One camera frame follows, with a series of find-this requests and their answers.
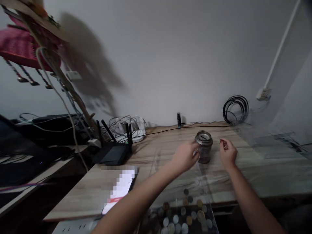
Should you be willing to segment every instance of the white power strip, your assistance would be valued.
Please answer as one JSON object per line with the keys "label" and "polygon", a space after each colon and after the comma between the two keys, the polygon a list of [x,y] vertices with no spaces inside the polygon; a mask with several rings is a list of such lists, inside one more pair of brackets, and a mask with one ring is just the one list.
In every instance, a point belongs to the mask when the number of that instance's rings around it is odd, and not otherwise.
{"label": "white power strip", "polygon": [[100,219],[87,218],[59,222],[52,234],[89,234]]}

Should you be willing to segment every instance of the hand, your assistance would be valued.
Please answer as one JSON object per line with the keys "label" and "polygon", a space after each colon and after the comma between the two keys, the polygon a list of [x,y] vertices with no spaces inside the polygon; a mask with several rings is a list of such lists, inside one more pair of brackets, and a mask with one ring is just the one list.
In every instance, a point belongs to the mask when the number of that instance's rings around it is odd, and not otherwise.
{"label": "hand", "polygon": [[236,168],[235,159],[237,156],[237,149],[233,143],[227,139],[220,139],[220,158],[224,169],[229,172]]}
{"label": "hand", "polygon": [[171,168],[178,174],[190,169],[198,160],[199,146],[195,141],[187,141],[180,145],[170,161]]}

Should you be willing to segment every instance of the metal can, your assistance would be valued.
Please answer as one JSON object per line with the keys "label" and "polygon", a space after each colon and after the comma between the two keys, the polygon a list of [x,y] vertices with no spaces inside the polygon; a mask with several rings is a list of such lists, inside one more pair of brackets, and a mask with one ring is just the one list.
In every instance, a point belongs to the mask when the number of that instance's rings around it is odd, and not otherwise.
{"label": "metal can", "polygon": [[195,136],[195,141],[201,146],[199,150],[199,159],[200,163],[208,163],[210,161],[209,151],[211,150],[213,141],[210,133],[203,130],[199,131]]}

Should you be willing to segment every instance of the black router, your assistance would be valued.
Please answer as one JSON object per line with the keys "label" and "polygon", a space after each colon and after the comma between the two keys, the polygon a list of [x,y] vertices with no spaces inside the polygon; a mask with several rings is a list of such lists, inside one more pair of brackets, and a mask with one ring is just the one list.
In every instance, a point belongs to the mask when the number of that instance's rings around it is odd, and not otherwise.
{"label": "black router", "polygon": [[132,131],[131,131],[131,124],[128,125],[126,123],[126,131],[127,131],[127,138],[128,138],[128,144],[125,143],[118,143],[111,133],[110,129],[104,122],[104,120],[101,121],[104,128],[108,132],[109,136],[113,140],[112,142],[103,142],[102,134],[101,134],[101,128],[100,123],[97,120],[97,128],[98,133],[100,136],[100,142],[101,147],[100,151],[93,157],[93,162],[97,164],[104,163],[108,166],[118,166],[122,165],[125,157],[128,154],[132,153]]}

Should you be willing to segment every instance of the wall socket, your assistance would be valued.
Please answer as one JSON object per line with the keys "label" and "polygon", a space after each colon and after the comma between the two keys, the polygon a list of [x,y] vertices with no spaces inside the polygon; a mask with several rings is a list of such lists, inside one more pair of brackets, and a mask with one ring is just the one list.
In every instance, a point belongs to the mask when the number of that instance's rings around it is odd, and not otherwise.
{"label": "wall socket", "polygon": [[67,71],[66,76],[70,81],[82,80],[81,75],[77,71]]}
{"label": "wall socket", "polygon": [[261,88],[259,89],[256,98],[258,100],[266,100],[269,98],[272,89]]}

